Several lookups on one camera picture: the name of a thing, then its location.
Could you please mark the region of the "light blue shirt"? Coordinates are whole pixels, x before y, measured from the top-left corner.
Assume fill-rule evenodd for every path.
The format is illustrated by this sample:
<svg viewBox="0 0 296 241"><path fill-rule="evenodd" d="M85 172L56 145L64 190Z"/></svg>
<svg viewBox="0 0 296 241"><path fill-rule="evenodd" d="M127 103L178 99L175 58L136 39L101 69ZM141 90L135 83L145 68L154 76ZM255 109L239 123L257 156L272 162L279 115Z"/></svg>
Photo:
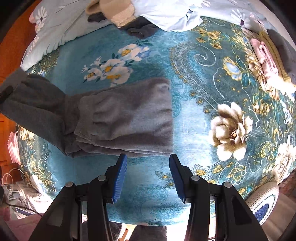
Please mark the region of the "light blue shirt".
<svg viewBox="0 0 296 241"><path fill-rule="evenodd" d="M132 1L134 15L166 32L184 32L202 23L199 1Z"/></svg>

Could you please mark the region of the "pink folded garment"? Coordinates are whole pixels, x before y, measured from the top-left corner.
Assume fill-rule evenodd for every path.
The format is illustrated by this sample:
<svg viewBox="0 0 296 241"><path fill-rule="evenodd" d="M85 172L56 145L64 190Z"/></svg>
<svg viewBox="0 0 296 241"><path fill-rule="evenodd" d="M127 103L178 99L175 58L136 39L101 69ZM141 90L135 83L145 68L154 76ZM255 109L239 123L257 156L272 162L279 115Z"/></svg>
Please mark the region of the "pink folded garment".
<svg viewBox="0 0 296 241"><path fill-rule="evenodd" d="M250 43L262 66L265 78L279 78L278 68L265 42L252 38Z"/></svg>

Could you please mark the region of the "dark grey small garment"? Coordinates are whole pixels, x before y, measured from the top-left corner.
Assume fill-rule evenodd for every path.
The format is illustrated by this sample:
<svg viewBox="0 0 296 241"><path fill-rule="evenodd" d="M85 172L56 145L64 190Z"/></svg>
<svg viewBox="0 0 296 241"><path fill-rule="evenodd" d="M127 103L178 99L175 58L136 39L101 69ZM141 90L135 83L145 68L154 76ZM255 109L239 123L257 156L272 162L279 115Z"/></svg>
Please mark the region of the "dark grey small garment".
<svg viewBox="0 0 296 241"><path fill-rule="evenodd" d="M106 20L106 17L103 13L95 13L88 17L88 22L101 22ZM138 39L145 39L152 35L154 35L158 30L159 27L152 24L150 21L145 19L142 16L139 16L135 20L131 21L127 25L119 28L120 30L126 31L130 36L137 37Z"/></svg>

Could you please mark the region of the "light blue floral quilt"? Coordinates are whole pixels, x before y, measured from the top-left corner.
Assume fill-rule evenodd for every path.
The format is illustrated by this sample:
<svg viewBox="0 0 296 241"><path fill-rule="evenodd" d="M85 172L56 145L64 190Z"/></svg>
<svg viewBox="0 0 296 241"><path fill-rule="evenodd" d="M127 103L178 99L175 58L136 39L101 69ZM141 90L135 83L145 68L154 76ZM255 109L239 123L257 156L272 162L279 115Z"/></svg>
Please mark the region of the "light blue floral quilt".
<svg viewBox="0 0 296 241"><path fill-rule="evenodd" d="M59 46L113 24L107 19L88 22L85 9L91 2L41 1L29 17L30 23L35 25L36 37L27 47L20 67L28 70ZM256 33L274 28L249 1L199 1L198 8L201 18L225 20Z"/></svg>

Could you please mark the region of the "orange wooden bed frame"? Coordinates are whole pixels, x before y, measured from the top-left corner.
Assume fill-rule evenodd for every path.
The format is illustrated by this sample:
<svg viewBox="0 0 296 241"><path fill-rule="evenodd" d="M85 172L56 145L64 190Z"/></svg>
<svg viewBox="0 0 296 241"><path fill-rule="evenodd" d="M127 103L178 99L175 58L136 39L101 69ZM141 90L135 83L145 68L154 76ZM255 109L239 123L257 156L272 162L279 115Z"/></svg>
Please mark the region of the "orange wooden bed frame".
<svg viewBox="0 0 296 241"><path fill-rule="evenodd" d="M29 3L28 8L15 20L1 42L1 82L20 66L27 46L36 35L29 16L39 3L40 1ZM7 148L10 132L15 129L16 124L1 114L1 174L17 167L17 164L11 162Z"/></svg>

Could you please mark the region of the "grey sweatpants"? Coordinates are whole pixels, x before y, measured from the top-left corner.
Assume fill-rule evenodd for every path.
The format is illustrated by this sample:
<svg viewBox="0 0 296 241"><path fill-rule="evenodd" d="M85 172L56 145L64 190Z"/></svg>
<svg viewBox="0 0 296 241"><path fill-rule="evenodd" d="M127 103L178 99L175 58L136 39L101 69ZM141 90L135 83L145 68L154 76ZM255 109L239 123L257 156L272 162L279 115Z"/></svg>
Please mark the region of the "grey sweatpants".
<svg viewBox="0 0 296 241"><path fill-rule="evenodd" d="M170 87L166 78L151 78L67 95L46 78L17 69L1 84L1 113L66 156L168 156Z"/></svg>

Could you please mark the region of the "teal floral blanket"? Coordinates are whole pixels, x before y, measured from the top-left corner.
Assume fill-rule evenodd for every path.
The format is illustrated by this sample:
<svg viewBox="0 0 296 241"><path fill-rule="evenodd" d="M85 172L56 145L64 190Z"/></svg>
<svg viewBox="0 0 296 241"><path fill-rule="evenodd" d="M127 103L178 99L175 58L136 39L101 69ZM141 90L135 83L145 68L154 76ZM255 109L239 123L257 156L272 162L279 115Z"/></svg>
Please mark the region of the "teal floral blanket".
<svg viewBox="0 0 296 241"><path fill-rule="evenodd" d="M174 151L193 174L209 183L231 182L243 198L261 185L284 180L295 169L295 101L263 88L263 75L247 30L203 17L200 27L181 33L158 31L137 40L109 25L48 54L29 73L43 75L69 95L130 84L152 77L171 81ZM226 160L227 152L208 143L218 104L238 104L253 120L246 153ZM18 137L27 183L54 199L67 181L90 182L117 157L72 158L25 131ZM185 220L188 205L177 196L168 157L128 158L119 201L108 206L116 222L172 225Z"/></svg>

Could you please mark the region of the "beige garment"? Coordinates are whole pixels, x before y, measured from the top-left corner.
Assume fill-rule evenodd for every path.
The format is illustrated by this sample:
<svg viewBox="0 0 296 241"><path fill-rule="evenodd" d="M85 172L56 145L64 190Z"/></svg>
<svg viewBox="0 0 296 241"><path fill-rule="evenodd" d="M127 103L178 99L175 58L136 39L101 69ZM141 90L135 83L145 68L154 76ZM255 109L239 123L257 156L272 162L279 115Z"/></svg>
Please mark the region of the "beige garment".
<svg viewBox="0 0 296 241"><path fill-rule="evenodd" d="M134 15L135 8L130 0L100 0L92 1L86 6L87 15L102 13L107 20L118 28L121 28L137 17Z"/></svg>

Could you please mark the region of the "white blue slipper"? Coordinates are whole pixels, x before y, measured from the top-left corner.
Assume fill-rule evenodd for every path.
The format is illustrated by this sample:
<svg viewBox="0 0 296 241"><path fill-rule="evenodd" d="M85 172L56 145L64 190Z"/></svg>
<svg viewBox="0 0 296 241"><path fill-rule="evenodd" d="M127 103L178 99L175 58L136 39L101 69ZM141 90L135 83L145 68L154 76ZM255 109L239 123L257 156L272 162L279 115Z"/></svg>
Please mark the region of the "white blue slipper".
<svg viewBox="0 0 296 241"><path fill-rule="evenodd" d="M253 212L260 225L263 225L272 213L279 196L276 182L268 182L255 190L247 199L246 204Z"/></svg>

